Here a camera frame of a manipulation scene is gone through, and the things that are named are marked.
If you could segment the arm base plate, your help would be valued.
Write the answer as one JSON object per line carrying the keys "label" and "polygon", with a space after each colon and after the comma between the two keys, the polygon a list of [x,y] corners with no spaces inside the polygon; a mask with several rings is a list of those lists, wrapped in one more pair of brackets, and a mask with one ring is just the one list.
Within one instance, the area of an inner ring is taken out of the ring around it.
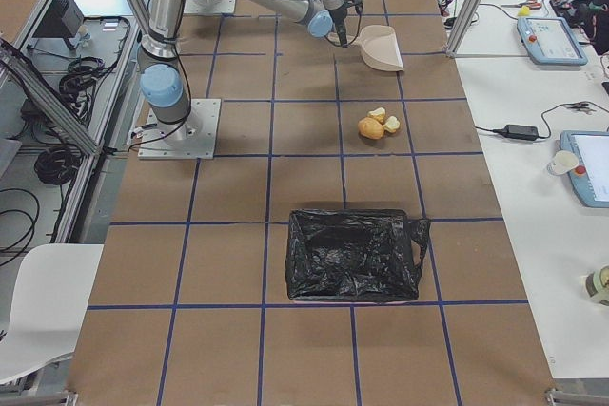
{"label": "arm base plate", "polygon": [[186,122],[169,135],[175,126],[159,123],[150,108],[147,123],[155,127],[143,133],[138,148],[141,160],[212,159],[221,111],[220,99],[194,99]]}
{"label": "arm base plate", "polygon": [[187,0],[185,15],[217,16],[234,13],[236,0]]}

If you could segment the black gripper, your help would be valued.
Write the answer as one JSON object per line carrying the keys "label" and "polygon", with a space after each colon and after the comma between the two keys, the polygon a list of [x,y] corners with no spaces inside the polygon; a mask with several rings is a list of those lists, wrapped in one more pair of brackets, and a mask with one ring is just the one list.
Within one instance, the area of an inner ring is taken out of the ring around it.
{"label": "black gripper", "polygon": [[363,0],[330,0],[327,7],[333,22],[333,31],[337,36],[338,45],[341,48],[347,48],[350,44],[344,22],[350,8],[353,8],[361,16],[363,13]]}

